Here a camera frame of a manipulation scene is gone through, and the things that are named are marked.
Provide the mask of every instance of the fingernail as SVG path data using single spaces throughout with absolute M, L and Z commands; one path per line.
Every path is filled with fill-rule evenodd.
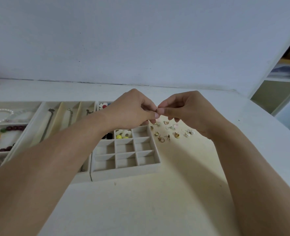
M 158 109 L 157 109 L 157 113 L 158 113 L 159 115 L 163 115 L 163 114 L 164 114 L 164 108 L 158 108 Z

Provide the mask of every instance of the table surface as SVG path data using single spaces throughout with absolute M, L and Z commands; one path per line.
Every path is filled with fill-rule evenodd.
M 0 101 L 113 101 L 133 87 L 156 104 L 189 91 L 0 79 Z M 200 92 L 290 185 L 290 131 L 236 92 Z M 168 132 L 164 125 L 155 127 L 162 135 Z M 187 128 L 180 122 L 177 130 Z M 156 144 L 162 160 L 159 173 L 70 185 L 39 235 L 240 235 L 213 143 L 196 133 Z

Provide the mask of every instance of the jewelry organizer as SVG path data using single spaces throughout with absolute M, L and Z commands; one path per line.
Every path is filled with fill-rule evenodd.
M 0 123 L 0 130 L 8 126 L 21 126 L 20 129 L 24 130 L 1 133 L 0 148 L 12 148 L 10 151 L 0 152 L 0 166 L 84 116 L 102 110 L 102 103 L 111 104 L 95 101 L 1 102 L 0 109 L 8 109 L 14 113 L 8 118 L 10 121 Z M 9 112 L 0 111 L 0 119 L 6 119 L 8 115 Z M 129 131 L 131 134 L 126 134 L 126 137 L 122 135 L 125 137 L 122 139 L 116 139 L 118 130 L 101 139 L 87 156 L 72 183 L 156 172 L 160 166 L 160 157 L 150 127 L 139 126 Z

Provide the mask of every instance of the person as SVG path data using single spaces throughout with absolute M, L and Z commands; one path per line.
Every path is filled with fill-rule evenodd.
M 198 91 L 157 107 L 136 89 L 0 167 L 0 235 L 37 235 L 106 133 L 155 123 L 160 115 L 214 142 L 244 235 L 290 235 L 290 187 L 235 125 Z

